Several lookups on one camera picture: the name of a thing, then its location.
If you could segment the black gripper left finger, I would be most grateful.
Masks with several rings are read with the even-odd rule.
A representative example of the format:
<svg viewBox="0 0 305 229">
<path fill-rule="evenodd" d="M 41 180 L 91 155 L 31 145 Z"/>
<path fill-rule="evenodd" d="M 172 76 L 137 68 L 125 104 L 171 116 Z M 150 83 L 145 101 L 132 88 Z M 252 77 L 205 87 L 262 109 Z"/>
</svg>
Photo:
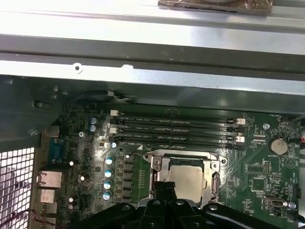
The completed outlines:
<svg viewBox="0 0 305 229">
<path fill-rule="evenodd" d="M 155 182 L 154 198 L 145 206 L 120 203 L 76 223 L 77 229 L 163 229 L 167 183 Z"/>
</svg>

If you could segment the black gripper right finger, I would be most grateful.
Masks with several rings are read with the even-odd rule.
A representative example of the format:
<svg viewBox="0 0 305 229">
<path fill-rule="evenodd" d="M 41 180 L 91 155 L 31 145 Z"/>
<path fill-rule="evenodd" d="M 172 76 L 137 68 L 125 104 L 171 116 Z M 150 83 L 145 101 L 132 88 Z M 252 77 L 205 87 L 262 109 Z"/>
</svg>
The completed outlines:
<svg viewBox="0 0 305 229">
<path fill-rule="evenodd" d="M 277 229 L 276 225 L 254 218 L 218 203 L 195 210 L 188 201 L 178 199 L 175 183 L 166 182 L 166 201 L 176 229 Z"/>
</svg>

